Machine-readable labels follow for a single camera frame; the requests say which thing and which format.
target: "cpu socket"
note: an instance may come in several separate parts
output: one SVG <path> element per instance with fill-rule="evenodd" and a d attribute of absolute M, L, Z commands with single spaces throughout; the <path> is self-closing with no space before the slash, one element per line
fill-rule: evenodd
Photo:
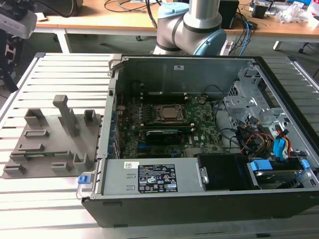
<path fill-rule="evenodd" d="M 182 105 L 155 106 L 157 118 L 154 122 L 185 122 Z"/>

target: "gray floor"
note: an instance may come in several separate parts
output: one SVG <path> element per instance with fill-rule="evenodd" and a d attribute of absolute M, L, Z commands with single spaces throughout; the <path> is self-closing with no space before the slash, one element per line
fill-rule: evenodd
<path fill-rule="evenodd" d="M 69 35 L 73 53 L 123 53 L 123 54 L 149 54 L 156 44 L 155 37 L 142 37 L 142 41 L 136 41 L 134 36 L 105 36 L 105 44 L 98 43 L 98 35 Z M 304 54 L 298 53 L 303 43 L 284 42 L 280 51 L 272 50 L 274 42 L 256 40 L 252 37 L 251 43 L 244 52 L 245 56 L 295 56 L 301 65 L 312 75 L 319 67 L 319 48 L 305 48 Z M 53 41 L 53 34 L 34 33 L 25 42 L 19 67 L 16 68 L 17 80 L 21 78 L 36 52 L 61 52 L 58 42 Z M 9 92 L 0 88 L 0 94 L 8 96 Z M 0 96 L 0 107 L 5 98 Z"/>

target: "power supply label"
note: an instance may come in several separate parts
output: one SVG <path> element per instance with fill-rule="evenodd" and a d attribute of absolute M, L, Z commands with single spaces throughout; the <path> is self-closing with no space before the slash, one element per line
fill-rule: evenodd
<path fill-rule="evenodd" d="M 172 193 L 177 191 L 174 164 L 139 165 L 140 193 Z"/>

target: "green circuit board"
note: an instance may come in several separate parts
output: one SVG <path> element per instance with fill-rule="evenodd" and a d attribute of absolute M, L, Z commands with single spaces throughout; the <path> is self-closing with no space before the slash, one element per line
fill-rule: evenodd
<path fill-rule="evenodd" d="M 201 96 L 188 96 L 187 102 L 182 104 L 183 118 L 194 123 L 194 131 L 180 134 L 180 142 L 172 145 L 148 145 L 143 138 L 141 128 L 142 107 L 146 105 L 139 100 L 132 99 L 126 105 L 126 114 L 123 116 L 121 135 L 125 147 L 121 150 L 121 158 L 169 158 L 193 157 L 197 153 L 225 152 L 214 122 L 213 110 L 210 102 L 200 104 Z M 149 105 L 156 109 L 158 105 Z"/>

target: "plastic bag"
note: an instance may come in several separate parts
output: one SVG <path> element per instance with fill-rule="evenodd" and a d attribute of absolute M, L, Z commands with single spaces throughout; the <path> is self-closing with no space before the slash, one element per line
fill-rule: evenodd
<path fill-rule="evenodd" d="M 292 4 L 286 10 L 279 12 L 276 15 L 276 18 L 280 21 L 280 23 L 292 21 L 301 22 L 299 16 L 303 12 L 304 10 L 298 7 L 297 4 Z"/>

